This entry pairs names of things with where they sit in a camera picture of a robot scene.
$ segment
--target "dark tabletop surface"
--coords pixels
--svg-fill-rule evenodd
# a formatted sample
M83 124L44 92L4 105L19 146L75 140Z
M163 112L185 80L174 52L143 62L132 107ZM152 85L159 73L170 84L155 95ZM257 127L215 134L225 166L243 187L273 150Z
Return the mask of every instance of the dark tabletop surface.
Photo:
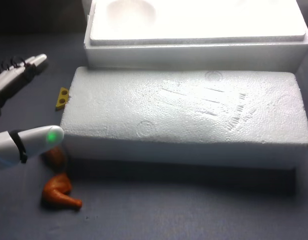
M83 34L0 37L0 60L45 53L49 68L9 100L0 132L58 125L60 87L86 66ZM297 73L308 116L308 55ZM0 240L308 240L308 156L296 170L72 159L80 211L41 204L54 173L34 157L0 171Z

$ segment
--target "orange object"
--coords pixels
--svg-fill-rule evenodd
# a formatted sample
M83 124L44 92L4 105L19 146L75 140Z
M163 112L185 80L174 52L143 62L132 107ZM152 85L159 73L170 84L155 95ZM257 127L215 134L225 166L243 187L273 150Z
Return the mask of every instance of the orange object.
M82 201L79 199L71 198L68 194L72 189L69 178L66 173L62 173L52 177L44 186L42 198L53 205L62 207L72 207L80 209Z
M53 147L44 153L46 163L54 170L63 168L66 164L66 156L59 147Z

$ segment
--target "glowing green led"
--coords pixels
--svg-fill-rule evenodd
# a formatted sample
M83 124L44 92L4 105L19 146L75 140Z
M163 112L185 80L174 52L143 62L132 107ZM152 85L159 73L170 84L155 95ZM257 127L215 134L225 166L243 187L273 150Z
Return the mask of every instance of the glowing green led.
M56 141L57 140L57 135L56 135L56 133L54 133L54 132L49 132L48 134L47 134L47 141L48 142L54 142L54 141Z

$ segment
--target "toy chicken drumstick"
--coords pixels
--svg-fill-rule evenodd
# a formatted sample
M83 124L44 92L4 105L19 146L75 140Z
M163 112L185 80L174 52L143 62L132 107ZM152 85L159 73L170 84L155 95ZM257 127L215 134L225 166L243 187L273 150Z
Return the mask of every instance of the toy chicken drumstick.
M53 205L62 207L72 207L80 209L82 207L82 201L79 199L71 198L65 194L68 194L72 189L69 178L66 173L62 173L52 177L45 185L42 198Z

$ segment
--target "yellow toy piece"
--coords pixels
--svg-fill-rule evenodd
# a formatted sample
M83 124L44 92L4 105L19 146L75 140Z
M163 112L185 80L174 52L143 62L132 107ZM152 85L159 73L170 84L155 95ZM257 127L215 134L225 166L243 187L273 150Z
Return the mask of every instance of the yellow toy piece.
M65 107L65 104L68 101L69 91L68 89L62 87L60 88L57 103L56 103L56 111L61 110Z

